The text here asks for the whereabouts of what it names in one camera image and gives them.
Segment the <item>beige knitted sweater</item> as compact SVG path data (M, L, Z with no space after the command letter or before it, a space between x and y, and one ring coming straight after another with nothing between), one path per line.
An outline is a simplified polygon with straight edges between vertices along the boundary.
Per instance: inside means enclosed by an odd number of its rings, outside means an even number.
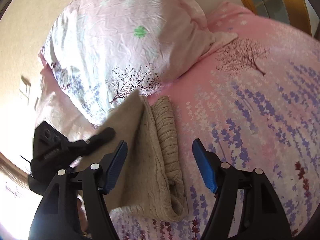
M116 137L95 152L97 160L113 152L121 140L128 146L115 188L104 197L108 209L170 222L182 220L184 183L169 98L163 96L150 105L135 90L110 112L102 127L114 128Z

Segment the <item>pink lavender print bedsheet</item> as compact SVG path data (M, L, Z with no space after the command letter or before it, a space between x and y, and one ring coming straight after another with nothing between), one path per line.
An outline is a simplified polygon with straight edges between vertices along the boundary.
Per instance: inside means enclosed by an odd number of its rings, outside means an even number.
M111 212L120 239L200 239L215 203L191 152L195 139L234 167L266 172L292 236L319 206L319 42L226 2L208 18L231 43L147 98L169 98L184 183L178 222Z

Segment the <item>pale pink floral pillow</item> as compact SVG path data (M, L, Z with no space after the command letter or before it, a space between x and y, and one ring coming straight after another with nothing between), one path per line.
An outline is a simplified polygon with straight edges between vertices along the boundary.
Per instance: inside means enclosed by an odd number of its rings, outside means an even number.
M212 32L195 0L72 0L40 51L92 124L138 89L148 96L238 35Z

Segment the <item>wooden headboard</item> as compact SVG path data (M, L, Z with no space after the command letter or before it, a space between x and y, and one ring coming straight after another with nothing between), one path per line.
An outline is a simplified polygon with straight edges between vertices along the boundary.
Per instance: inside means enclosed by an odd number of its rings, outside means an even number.
M310 36L319 18L308 0L241 0L255 14L291 25Z

